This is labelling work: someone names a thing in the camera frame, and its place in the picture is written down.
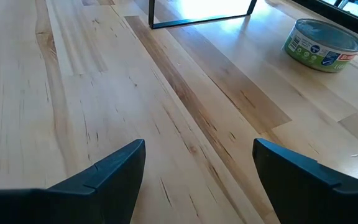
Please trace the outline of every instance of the black object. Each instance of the black object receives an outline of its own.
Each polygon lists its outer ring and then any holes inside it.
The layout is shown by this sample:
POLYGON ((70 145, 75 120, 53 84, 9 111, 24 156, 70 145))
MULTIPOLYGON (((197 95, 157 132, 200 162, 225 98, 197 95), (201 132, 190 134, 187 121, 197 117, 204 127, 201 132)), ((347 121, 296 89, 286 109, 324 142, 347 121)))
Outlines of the black object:
POLYGON ((0 190, 0 223, 129 223, 144 164, 140 139, 49 189, 0 190))
POLYGON ((358 223, 358 179, 264 139, 252 155, 282 224, 358 223))
POLYGON ((292 0, 314 12, 332 20, 356 33, 358 33, 358 17, 332 6, 324 1, 317 0, 292 0))
POLYGON ((223 19, 234 19, 243 16, 249 16, 254 11, 254 7, 257 0, 251 0, 247 14, 242 15, 220 15, 220 16, 212 16, 212 17, 205 17, 201 19, 181 19, 177 21, 170 21, 170 22, 160 22, 158 24, 154 24, 154 3, 155 0, 149 0, 149 26, 151 29, 159 29, 159 28, 166 28, 166 27, 174 27, 174 26, 182 26, 188 24, 196 24, 200 22, 211 22, 211 21, 218 21, 223 19))
POLYGON ((338 7, 341 4, 342 0, 335 0, 334 6, 338 7))

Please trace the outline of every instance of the black frame leg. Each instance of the black frame leg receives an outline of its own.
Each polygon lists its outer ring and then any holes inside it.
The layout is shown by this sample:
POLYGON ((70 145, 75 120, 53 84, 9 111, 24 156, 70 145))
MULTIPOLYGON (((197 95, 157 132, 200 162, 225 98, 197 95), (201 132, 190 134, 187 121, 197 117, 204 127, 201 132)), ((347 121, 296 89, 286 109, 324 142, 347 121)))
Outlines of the black frame leg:
POLYGON ((249 16, 254 11, 256 2, 257 2, 257 0, 251 0, 248 10, 247 10, 247 14, 220 15, 220 16, 204 17, 204 18, 200 18, 200 19, 180 19, 177 21, 160 22, 160 23, 155 24, 154 23, 155 0, 149 0, 149 26, 151 29, 160 29, 160 28, 183 26, 183 25, 189 25, 189 24, 197 24, 200 22, 211 22, 211 21, 218 21, 218 20, 223 20, 223 19, 234 19, 234 18, 238 18, 238 17, 249 16))

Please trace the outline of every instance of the light wood surface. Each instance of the light wood surface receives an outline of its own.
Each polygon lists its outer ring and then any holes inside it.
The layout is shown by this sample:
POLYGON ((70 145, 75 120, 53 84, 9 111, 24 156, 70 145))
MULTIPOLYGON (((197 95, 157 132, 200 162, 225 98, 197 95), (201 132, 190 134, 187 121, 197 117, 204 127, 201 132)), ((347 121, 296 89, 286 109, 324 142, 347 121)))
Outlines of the light wood surface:
MULTIPOLYGON (((254 138, 358 178, 358 56, 331 74, 282 50, 297 18, 326 19, 260 0, 250 17, 150 30, 147 2, 0 0, 0 189, 50 187, 137 138, 133 223, 278 223, 254 138)), ((222 4, 192 2, 157 1, 156 21, 222 4)))

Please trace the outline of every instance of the wooden tabletop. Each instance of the wooden tabletop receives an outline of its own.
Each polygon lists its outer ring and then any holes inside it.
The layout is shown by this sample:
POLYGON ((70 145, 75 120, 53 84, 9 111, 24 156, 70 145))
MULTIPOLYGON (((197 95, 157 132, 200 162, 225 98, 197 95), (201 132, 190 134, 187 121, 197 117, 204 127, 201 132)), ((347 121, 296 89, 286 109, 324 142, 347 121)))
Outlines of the wooden tabletop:
MULTIPOLYGON (((161 0, 155 16, 246 6, 231 1, 161 0)), ((250 17, 150 30, 145 12, 147 0, 0 0, 0 189, 50 187, 137 138, 133 223, 278 223, 254 138, 358 178, 358 56, 334 74, 282 50, 296 19, 324 18, 259 0, 250 17)))

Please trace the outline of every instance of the can lid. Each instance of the can lid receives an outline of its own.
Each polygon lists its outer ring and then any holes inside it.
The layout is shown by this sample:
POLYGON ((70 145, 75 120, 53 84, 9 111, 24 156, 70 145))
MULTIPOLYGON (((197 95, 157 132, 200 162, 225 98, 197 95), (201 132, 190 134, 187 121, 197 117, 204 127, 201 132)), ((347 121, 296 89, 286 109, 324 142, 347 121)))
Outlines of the can lid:
POLYGON ((295 27, 307 38, 319 44, 335 50, 358 52, 358 38, 355 35, 327 22, 298 19, 295 27))

